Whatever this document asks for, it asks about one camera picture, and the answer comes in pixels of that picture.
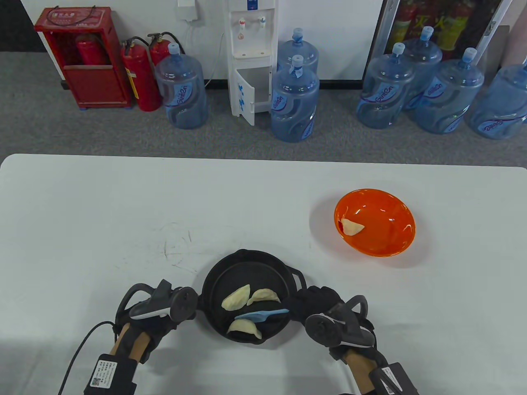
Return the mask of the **person's left hand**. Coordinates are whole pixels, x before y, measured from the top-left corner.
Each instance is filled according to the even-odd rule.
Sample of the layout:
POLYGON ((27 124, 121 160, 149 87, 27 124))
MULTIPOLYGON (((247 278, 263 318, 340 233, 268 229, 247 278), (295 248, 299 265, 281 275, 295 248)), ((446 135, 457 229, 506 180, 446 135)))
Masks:
POLYGON ((117 308, 113 353, 145 364, 170 331, 195 318, 198 301, 199 295, 191 287, 172 290, 166 281, 157 288, 133 285, 117 308))

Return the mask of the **person's right hand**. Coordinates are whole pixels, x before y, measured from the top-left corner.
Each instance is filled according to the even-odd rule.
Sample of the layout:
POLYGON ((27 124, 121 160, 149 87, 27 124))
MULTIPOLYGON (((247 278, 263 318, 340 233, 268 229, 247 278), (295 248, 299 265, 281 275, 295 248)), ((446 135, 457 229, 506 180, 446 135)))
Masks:
POLYGON ((328 348, 333 359, 344 361, 345 355, 353 351, 377 366, 388 364, 377 350, 365 296, 356 295, 344 302, 331 288, 311 286, 284 299, 282 305, 312 340, 328 348))

